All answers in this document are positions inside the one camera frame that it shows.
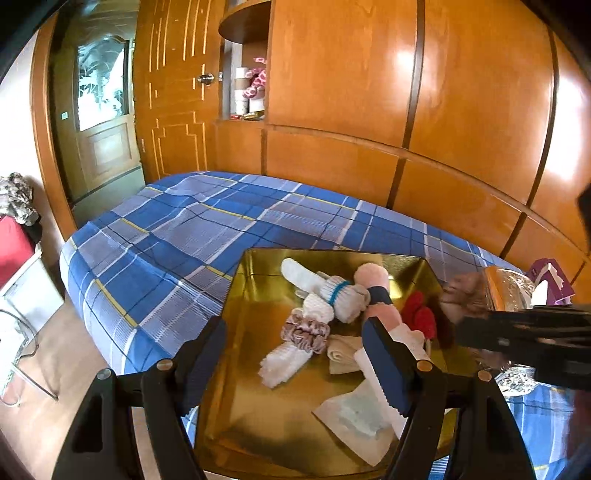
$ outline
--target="purple box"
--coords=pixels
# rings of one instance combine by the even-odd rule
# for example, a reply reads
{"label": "purple box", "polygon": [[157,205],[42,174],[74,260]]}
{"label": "purple box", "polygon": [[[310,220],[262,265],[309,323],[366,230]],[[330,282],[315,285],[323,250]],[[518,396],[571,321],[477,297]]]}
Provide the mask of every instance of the purple box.
{"label": "purple box", "polygon": [[536,287],[541,281],[548,281],[546,305],[570,304],[574,290],[556,259],[540,258],[536,260],[526,275]]}

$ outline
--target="scrunchie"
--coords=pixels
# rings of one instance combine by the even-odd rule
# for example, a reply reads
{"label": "scrunchie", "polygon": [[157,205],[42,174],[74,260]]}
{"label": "scrunchie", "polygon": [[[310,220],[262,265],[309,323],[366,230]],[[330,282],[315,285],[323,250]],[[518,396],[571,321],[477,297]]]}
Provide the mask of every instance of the scrunchie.
{"label": "scrunchie", "polygon": [[281,329],[281,340],[291,342],[308,353],[324,352],[329,335],[328,324],[304,317],[297,309],[292,312]]}

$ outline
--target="screw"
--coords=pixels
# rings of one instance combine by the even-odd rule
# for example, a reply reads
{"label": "screw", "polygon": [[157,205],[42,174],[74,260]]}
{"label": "screw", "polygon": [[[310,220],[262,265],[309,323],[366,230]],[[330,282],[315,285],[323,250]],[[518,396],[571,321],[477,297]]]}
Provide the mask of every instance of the screw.
{"label": "screw", "polygon": [[106,380],[110,376],[111,376],[111,369],[110,368],[104,368],[103,370],[101,370],[100,372],[98,372],[96,374],[96,378],[98,378],[99,380]]}
{"label": "screw", "polygon": [[486,370],[480,370],[478,372],[478,378],[480,378],[483,382],[489,382],[492,380],[492,375]]}
{"label": "screw", "polygon": [[431,370],[433,370],[433,364],[427,360],[419,360],[417,362],[417,368],[421,372],[430,372]]}
{"label": "screw", "polygon": [[162,372],[170,370],[174,365],[174,362],[170,358],[163,358],[156,364],[156,368]]}

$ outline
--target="red bag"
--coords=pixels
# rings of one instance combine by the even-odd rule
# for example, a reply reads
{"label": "red bag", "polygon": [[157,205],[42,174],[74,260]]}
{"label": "red bag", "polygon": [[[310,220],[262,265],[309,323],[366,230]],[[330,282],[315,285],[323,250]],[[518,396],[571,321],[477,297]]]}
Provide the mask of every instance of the red bag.
{"label": "red bag", "polygon": [[0,288],[32,257],[34,248],[12,217],[0,218]]}

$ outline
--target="gold tray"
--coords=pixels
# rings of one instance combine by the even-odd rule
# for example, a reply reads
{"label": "gold tray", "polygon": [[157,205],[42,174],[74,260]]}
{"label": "gold tray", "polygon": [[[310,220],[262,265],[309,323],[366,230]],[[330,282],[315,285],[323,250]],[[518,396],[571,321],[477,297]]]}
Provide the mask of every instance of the gold tray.
{"label": "gold tray", "polygon": [[[312,271],[348,280],[364,263],[383,265],[398,309],[414,290],[422,291],[428,301],[441,292],[424,258],[343,250],[245,251],[222,312],[228,340],[200,406],[195,454],[205,471],[236,479],[378,478],[385,473],[398,440],[382,462],[371,467],[312,414],[324,400],[354,390],[363,380],[361,372],[330,375],[328,357],[314,355],[285,384],[273,390],[261,384],[260,361],[281,344],[281,326],[291,309],[301,306],[294,287],[280,272],[287,257]],[[361,323],[333,321],[331,333],[360,335]],[[431,358],[443,371],[476,371],[474,360],[457,347],[441,350],[435,341]],[[456,412],[451,411],[444,418],[436,458],[449,453],[455,423]]]}

